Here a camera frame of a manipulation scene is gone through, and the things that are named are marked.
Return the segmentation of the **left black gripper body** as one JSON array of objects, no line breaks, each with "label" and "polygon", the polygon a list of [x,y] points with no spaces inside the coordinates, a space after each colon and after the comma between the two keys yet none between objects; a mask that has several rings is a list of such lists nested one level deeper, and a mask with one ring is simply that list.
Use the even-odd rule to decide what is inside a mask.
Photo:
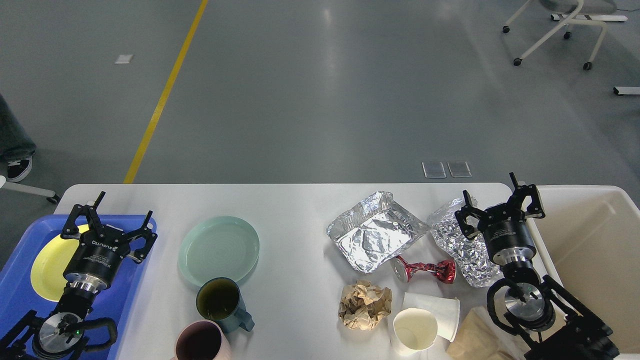
[{"label": "left black gripper body", "polygon": [[99,234],[94,228],[84,232],[64,228],[64,239],[78,240],[78,246],[66,269],[62,271],[71,289],[86,292],[102,292],[114,282],[119,268],[131,251],[130,243],[135,239],[131,233],[121,228],[106,225],[105,233]]}]

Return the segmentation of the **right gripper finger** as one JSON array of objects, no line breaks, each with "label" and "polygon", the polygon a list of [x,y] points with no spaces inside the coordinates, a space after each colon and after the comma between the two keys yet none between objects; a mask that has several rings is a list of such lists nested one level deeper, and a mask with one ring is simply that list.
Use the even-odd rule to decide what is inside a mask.
[{"label": "right gripper finger", "polygon": [[481,231],[477,225],[470,224],[468,222],[468,218],[476,219],[480,223],[483,219],[483,210],[473,205],[473,199],[467,190],[462,192],[462,198],[464,204],[460,210],[455,212],[455,219],[457,220],[461,234],[464,235],[467,240],[473,240],[481,233]]},{"label": "right gripper finger", "polygon": [[537,186],[535,184],[520,184],[514,172],[510,172],[509,177],[514,190],[506,202],[507,217],[522,221],[531,218],[545,218],[546,212]]}]

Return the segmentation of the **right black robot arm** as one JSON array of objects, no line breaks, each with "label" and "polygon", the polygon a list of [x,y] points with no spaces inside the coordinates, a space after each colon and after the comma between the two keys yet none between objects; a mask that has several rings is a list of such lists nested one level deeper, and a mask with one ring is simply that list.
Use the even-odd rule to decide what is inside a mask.
[{"label": "right black robot arm", "polygon": [[477,208],[464,190],[464,205],[455,212],[461,234],[468,240],[482,235],[487,257],[503,277],[487,291],[487,314],[504,332],[529,347],[527,360],[613,360],[620,355],[613,331],[550,275],[540,276],[533,258],[534,238],[526,224],[546,212],[534,184],[514,186],[503,203]]}]

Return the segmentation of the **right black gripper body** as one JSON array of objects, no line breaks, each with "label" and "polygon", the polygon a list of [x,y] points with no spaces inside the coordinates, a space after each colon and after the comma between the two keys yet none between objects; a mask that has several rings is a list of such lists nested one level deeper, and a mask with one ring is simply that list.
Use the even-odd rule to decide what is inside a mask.
[{"label": "right black gripper body", "polygon": [[530,261],[537,254],[521,209],[490,207],[478,223],[489,259],[497,265]]}]

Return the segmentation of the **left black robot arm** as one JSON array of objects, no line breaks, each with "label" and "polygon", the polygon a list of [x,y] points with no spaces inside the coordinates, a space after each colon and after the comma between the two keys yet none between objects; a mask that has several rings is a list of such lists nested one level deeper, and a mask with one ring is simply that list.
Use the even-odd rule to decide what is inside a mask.
[{"label": "left black robot arm", "polygon": [[3,360],[107,360],[158,235],[153,212],[99,215],[93,203],[25,232],[1,271]]}]

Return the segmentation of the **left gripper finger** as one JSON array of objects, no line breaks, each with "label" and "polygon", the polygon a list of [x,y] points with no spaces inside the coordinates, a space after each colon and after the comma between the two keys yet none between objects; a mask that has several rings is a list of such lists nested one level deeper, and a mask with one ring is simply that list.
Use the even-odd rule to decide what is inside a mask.
[{"label": "left gripper finger", "polygon": [[[158,235],[149,226],[152,216],[153,211],[149,210],[139,228],[123,233],[123,247],[128,249],[127,253],[123,252],[123,258],[130,258],[137,264],[141,264],[148,258],[148,255],[158,237]],[[131,250],[130,243],[138,239],[144,239],[144,246]]]},{"label": "left gripper finger", "polygon": [[74,205],[64,226],[62,227],[62,239],[80,240],[82,238],[82,233],[76,224],[77,219],[80,217],[84,217],[86,219],[89,230],[97,231],[99,237],[106,234],[105,226],[102,224],[98,215],[98,206],[103,200],[105,194],[105,191],[101,191],[93,204],[80,205],[79,203],[76,203],[76,205]]}]

